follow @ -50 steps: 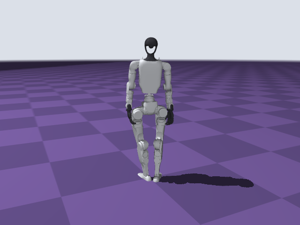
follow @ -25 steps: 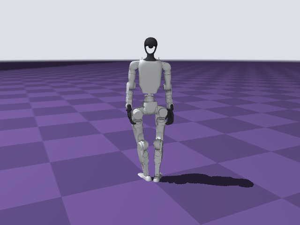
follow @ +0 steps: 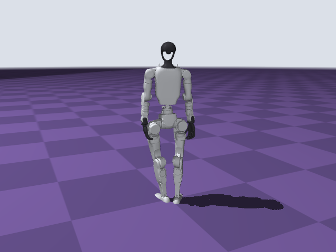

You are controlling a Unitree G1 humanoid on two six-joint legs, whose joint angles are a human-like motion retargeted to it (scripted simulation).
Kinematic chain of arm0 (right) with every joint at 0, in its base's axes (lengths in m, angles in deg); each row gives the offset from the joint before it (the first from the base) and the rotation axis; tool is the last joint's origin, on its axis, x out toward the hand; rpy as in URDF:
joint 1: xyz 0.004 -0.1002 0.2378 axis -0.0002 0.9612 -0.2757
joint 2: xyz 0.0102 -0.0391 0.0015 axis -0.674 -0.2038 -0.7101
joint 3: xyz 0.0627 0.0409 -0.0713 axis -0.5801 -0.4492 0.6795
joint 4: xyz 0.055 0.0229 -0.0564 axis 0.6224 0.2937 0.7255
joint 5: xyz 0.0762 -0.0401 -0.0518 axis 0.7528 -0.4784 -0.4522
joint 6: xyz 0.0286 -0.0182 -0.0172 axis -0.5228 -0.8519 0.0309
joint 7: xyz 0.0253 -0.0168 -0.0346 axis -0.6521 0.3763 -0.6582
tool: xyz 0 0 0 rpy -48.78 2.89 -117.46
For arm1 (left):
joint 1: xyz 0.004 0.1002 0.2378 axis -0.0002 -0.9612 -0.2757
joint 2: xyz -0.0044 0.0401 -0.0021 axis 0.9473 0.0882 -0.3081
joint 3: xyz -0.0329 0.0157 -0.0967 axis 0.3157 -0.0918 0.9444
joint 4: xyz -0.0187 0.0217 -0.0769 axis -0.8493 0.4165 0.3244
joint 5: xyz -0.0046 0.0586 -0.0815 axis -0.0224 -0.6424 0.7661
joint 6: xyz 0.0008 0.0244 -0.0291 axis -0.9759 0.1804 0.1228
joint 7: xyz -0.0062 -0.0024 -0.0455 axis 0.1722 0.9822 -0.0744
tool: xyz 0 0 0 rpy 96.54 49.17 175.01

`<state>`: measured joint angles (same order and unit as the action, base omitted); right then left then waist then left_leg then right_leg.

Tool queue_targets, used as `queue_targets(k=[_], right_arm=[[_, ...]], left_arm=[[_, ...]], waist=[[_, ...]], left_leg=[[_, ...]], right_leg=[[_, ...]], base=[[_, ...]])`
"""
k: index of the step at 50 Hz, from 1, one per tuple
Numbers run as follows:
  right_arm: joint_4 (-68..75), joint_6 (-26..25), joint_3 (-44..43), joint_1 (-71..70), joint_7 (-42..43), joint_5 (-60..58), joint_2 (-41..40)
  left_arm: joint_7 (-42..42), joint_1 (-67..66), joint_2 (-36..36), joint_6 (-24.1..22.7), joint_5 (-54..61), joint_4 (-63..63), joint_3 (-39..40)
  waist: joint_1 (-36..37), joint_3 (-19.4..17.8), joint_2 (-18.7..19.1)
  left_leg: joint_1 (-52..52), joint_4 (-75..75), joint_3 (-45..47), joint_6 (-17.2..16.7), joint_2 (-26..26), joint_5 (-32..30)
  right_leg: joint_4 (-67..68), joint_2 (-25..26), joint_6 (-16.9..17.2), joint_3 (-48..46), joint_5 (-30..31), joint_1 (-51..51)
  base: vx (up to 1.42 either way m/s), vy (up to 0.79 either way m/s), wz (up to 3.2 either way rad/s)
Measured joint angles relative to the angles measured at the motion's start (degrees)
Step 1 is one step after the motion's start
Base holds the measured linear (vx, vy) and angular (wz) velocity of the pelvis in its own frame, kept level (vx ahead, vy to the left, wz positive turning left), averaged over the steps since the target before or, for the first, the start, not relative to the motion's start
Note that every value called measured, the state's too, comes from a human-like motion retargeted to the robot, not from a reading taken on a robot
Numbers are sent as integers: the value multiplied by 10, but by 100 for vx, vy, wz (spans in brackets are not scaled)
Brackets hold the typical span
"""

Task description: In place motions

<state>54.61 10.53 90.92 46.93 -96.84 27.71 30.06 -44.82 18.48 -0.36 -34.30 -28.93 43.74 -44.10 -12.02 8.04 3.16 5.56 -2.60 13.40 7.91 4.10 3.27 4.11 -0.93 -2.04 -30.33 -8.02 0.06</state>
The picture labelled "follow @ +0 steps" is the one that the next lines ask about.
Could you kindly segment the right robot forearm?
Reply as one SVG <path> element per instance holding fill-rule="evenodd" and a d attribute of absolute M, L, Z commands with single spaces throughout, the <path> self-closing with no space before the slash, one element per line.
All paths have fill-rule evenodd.
<path fill-rule="evenodd" d="M 185 114 L 187 116 L 187 121 L 191 122 L 191 117 L 194 116 L 193 115 L 193 98 L 191 100 L 185 102 L 185 108 L 186 108 L 185 109 L 186 110 Z M 194 117 L 194 119 L 195 119 L 195 117 Z"/>

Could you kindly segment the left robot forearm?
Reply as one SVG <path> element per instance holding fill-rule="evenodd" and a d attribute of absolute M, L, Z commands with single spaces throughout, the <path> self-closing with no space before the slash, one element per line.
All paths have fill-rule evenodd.
<path fill-rule="evenodd" d="M 148 121 L 148 115 L 149 115 L 149 106 L 150 103 L 147 101 L 144 101 L 144 93 L 141 95 L 141 122 L 143 123 L 143 118 L 147 118 Z"/>

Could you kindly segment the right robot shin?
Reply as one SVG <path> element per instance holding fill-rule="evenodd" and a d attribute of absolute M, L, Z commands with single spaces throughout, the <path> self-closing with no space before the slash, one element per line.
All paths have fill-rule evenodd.
<path fill-rule="evenodd" d="M 180 158 L 180 167 L 174 167 L 173 171 L 174 184 L 175 184 L 175 197 L 180 197 L 180 186 L 183 177 L 183 157 Z"/>

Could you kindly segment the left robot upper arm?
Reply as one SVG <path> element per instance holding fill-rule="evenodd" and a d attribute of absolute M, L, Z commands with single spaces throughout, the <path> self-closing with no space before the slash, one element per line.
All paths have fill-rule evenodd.
<path fill-rule="evenodd" d="M 144 74 L 144 101 L 150 101 L 152 99 L 152 78 L 155 76 L 156 68 L 147 69 Z"/>

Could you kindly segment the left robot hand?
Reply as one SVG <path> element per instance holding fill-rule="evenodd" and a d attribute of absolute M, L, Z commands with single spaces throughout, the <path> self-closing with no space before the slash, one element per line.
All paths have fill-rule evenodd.
<path fill-rule="evenodd" d="M 143 123 L 141 123 L 141 125 L 143 125 L 143 132 L 145 134 L 145 137 L 148 140 L 153 140 L 153 138 L 150 138 L 149 135 L 148 135 L 147 124 L 148 124 L 147 118 L 143 118 Z"/>

